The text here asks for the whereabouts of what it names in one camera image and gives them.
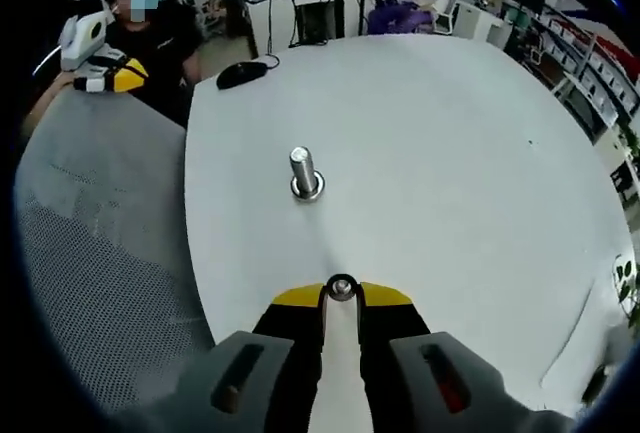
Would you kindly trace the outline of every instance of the office chair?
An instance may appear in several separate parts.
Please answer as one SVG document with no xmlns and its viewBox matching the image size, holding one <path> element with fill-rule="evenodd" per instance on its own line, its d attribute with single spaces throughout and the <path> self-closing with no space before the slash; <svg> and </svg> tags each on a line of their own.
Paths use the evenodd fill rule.
<svg viewBox="0 0 640 433">
<path fill-rule="evenodd" d="M 436 35 L 452 35 L 453 25 L 455 23 L 455 17 L 457 16 L 456 8 L 458 6 L 458 0 L 449 0 L 449 4 L 445 11 L 438 15 L 435 21 L 433 32 Z"/>
<path fill-rule="evenodd" d="M 169 393 L 213 346 L 187 244 L 184 148 L 184 130 L 132 96 L 68 87 L 18 165 L 32 296 L 106 413 Z"/>
</svg>

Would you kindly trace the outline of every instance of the person sitting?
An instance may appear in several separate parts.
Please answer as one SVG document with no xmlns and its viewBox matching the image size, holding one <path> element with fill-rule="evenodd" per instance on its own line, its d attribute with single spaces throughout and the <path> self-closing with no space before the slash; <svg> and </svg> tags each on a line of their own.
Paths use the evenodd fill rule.
<svg viewBox="0 0 640 433">
<path fill-rule="evenodd" d="M 192 91 L 182 82 L 194 86 L 201 80 L 201 36 L 193 11 L 168 0 L 154 9 L 132 8 L 132 0 L 107 2 L 115 21 L 107 27 L 106 43 L 137 59 L 149 75 L 131 94 L 186 128 Z M 53 99 L 74 78 L 73 72 L 60 73 L 36 101 L 22 125 L 24 139 L 31 136 Z"/>
<path fill-rule="evenodd" d="M 226 29 L 229 38 L 245 36 L 249 25 L 244 17 L 244 5 L 242 0 L 221 0 L 226 11 Z"/>
<path fill-rule="evenodd" d="M 421 25 L 433 29 L 438 0 L 382 0 L 369 13 L 369 35 L 412 33 Z"/>
</svg>

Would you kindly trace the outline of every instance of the face mask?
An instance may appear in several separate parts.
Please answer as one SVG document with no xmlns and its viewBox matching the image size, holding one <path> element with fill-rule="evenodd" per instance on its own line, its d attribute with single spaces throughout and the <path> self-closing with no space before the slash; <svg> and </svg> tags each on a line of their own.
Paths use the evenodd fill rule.
<svg viewBox="0 0 640 433">
<path fill-rule="evenodd" d="M 144 12 L 157 9 L 159 2 L 160 0 L 131 0 L 131 20 L 144 21 Z"/>
</svg>

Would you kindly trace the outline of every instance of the mouse cable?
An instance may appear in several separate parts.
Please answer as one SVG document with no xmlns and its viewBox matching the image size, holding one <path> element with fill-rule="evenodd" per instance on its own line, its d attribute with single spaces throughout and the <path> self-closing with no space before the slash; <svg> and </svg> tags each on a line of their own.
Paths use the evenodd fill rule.
<svg viewBox="0 0 640 433">
<path fill-rule="evenodd" d="M 289 48 L 293 48 L 295 46 L 293 44 L 293 39 L 296 37 L 296 25 L 298 24 L 298 9 L 296 7 L 296 1 L 291 0 L 291 4 L 293 5 L 293 31 L 291 32 L 291 39 L 289 40 Z"/>
<path fill-rule="evenodd" d="M 272 50 L 273 50 L 273 38 L 272 38 L 272 25 L 271 25 L 271 2 L 272 0 L 269 0 L 269 19 L 268 21 L 268 28 L 269 28 L 269 38 L 267 38 L 267 55 L 270 55 Z"/>
<path fill-rule="evenodd" d="M 265 56 L 270 56 L 271 58 L 273 58 L 274 60 L 276 60 L 275 65 L 273 66 L 267 66 L 268 70 L 273 70 L 275 68 L 277 68 L 278 66 L 280 66 L 280 58 L 278 58 L 276 55 L 272 54 L 272 53 L 267 53 Z"/>
<path fill-rule="evenodd" d="M 269 38 L 267 39 L 267 54 L 266 56 L 270 56 L 271 58 L 273 58 L 274 60 L 276 60 L 275 65 L 273 66 L 267 66 L 267 68 L 269 70 L 273 70 L 274 68 L 277 68 L 280 65 L 280 58 L 278 58 L 276 55 L 273 54 L 273 28 L 272 28 L 272 24 L 271 24 L 271 1 L 269 0 Z"/>
</svg>

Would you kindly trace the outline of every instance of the computer mouse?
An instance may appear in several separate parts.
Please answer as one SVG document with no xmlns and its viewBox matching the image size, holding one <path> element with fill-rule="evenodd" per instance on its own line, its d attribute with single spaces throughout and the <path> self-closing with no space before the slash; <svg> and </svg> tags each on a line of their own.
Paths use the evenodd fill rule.
<svg viewBox="0 0 640 433">
<path fill-rule="evenodd" d="M 266 63 L 259 61 L 241 61 L 240 63 L 225 68 L 222 73 L 218 75 L 216 84 L 220 90 L 233 88 L 234 86 L 248 83 L 266 75 L 268 69 L 269 67 Z"/>
</svg>

